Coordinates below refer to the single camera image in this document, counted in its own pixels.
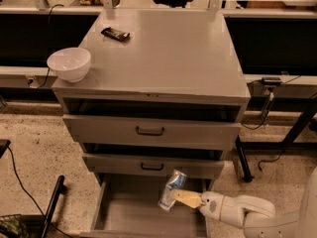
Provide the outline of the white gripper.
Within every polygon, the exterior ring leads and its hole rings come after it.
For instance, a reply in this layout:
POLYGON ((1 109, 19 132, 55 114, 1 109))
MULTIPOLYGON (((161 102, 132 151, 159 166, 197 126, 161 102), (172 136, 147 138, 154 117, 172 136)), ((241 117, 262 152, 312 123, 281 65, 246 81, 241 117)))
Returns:
POLYGON ((275 217, 274 205, 265 199, 239 195, 230 197, 218 192, 199 192, 174 189, 174 200, 191 208, 198 208, 207 218, 211 218, 237 228, 243 228, 249 213, 256 213, 265 218, 275 217))

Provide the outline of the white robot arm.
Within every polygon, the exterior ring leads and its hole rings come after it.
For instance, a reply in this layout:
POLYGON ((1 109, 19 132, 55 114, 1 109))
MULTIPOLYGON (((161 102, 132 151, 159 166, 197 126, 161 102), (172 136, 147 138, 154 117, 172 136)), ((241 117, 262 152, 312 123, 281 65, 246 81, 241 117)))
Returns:
POLYGON ((317 168, 308 180, 300 208, 283 215, 275 214, 270 201, 254 196, 183 189, 174 189, 171 196, 197 208, 206 218, 242 229, 246 238, 317 238, 317 168))

